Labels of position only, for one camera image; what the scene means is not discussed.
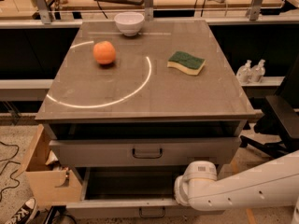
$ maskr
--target table top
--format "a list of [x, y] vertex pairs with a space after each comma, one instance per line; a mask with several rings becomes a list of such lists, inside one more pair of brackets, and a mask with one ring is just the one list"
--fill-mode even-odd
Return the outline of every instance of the table top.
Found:
[[[114, 65], [102, 67], [93, 45], [110, 41]], [[198, 76], [167, 68], [178, 51], [206, 59]], [[146, 21], [133, 37], [113, 21], [83, 22], [36, 120], [247, 119], [246, 94], [205, 21]]]

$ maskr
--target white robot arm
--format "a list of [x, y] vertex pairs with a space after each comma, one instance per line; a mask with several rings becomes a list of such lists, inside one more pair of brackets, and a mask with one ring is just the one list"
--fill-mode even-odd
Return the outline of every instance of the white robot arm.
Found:
[[[201, 211], [296, 205], [299, 151], [219, 181], [213, 163], [195, 161], [177, 178], [174, 190], [178, 203]], [[294, 223], [299, 223], [299, 199]]]

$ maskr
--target scrub pad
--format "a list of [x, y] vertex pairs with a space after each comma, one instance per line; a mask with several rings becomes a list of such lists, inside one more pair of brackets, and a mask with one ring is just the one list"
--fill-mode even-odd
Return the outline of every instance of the scrub pad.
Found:
[[192, 76], [197, 76], [205, 65], [205, 59], [194, 57], [186, 52], [177, 51], [167, 63], [167, 67], [177, 68], [178, 70]]

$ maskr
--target open cardboard box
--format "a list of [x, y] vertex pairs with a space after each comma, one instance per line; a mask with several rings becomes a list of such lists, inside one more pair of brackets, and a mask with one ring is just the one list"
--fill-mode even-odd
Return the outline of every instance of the open cardboard box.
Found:
[[78, 202], [82, 185], [72, 171], [66, 180], [66, 170], [52, 171], [45, 163], [48, 159], [50, 138], [42, 125], [31, 141], [15, 177], [25, 172], [30, 188], [39, 206], [66, 205]]

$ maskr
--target bottle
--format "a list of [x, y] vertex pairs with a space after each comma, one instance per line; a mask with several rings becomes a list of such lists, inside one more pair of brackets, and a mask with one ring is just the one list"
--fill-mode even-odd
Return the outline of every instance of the bottle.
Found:
[[250, 82], [253, 82], [253, 83], [261, 82], [261, 79], [265, 73], [265, 70], [263, 67], [264, 62], [265, 62], [265, 60], [261, 59], [258, 64], [254, 65], [252, 67]]
[[236, 73], [236, 78], [241, 82], [241, 83], [248, 83], [249, 78], [251, 76], [251, 60], [247, 60], [247, 62], [242, 65], [237, 73]]

